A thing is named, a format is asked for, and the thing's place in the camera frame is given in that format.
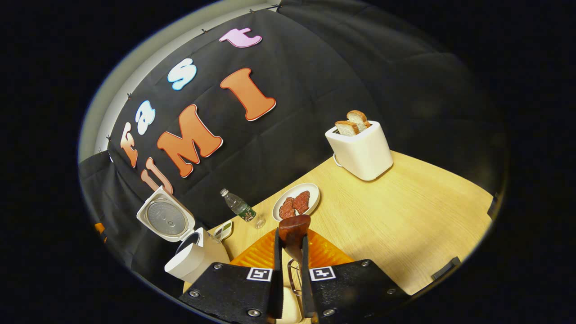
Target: white plate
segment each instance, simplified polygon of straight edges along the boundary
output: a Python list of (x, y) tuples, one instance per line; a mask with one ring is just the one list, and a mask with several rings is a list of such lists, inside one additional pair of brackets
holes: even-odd
[(282, 204), (285, 202), (286, 198), (288, 197), (292, 197), (292, 198), (296, 198), (299, 194), (303, 193), (304, 191), (310, 191), (310, 199), (308, 200), (308, 210), (305, 212), (306, 215), (310, 215), (315, 209), (316, 206), (318, 206), (318, 202), (320, 201), (320, 189), (318, 189), (318, 186), (316, 186), (313, 183), (301, 183), (298, 186), (294, 186), (290, 189), (288, 189), (287, 192), (284, 193), (284, 195), (282, 195), (274, 204), (274, 207), (272, 208), (272, 217), (276, 220), (276, 221), (282, 221), (282, 218), (280, 218), (280, 207), (282, 207)]

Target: wooden table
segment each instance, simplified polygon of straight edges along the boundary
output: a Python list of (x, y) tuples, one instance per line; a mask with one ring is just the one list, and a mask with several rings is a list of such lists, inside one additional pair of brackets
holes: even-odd
[[(233, 232), (223, 241), (230, 259), (278, 227), (272, 207), (283, 193), (297, 184), (312, 182), (320, 189), (320, 202), (310, 215), (310, 229), (354, 260), (373, 260), (413, 295), (431, 283), (432, 274), (452, 258), (464, 261), (478, 244), (491, 222), (487, 211), (492, 195), (435, 165), (394, 151), (392, 158), (394, 165), (387, 172), (373, 181), (363, 181), (338, 167), (330, 157), (253, 206), (266, 218), (264, 227), (254, 229), (238, 216), (233, 218)], [(287, 287), (289, 260), (283, 252)], [(184, 291), (189, 287), (185, 282)]]

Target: water bottle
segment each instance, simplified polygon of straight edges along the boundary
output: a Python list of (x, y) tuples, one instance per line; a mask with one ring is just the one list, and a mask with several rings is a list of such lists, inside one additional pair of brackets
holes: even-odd
[(262, 218), (262, 215), (256, 215), (256, 212), (246, 204), (242, 198), (236, 196), (235, 194), (231, 194), (228, 192), (228, 189), (224, 188), (220, 191), (220, 195), (224, 197), (226, 204), (230, 209), (234, 212), (234, 214), (240, 216), (246, 222), (250, 222), (254, 225), (255, 228), (260, 228), (264, 226), (266, 220)]

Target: screw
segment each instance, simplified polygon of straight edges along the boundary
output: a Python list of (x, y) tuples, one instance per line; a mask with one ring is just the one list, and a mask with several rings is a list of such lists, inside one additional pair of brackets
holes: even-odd
[(260, 311), (259, 310), (249, 310), (248, 315), (250, 315), (252, 317), (258, 317), (258, 316), (260, 316)]
[(324, 316), (332, 316), (334, 314), (336, 314), (336, 311), (331, 308), (322, 312), (322, 315)]

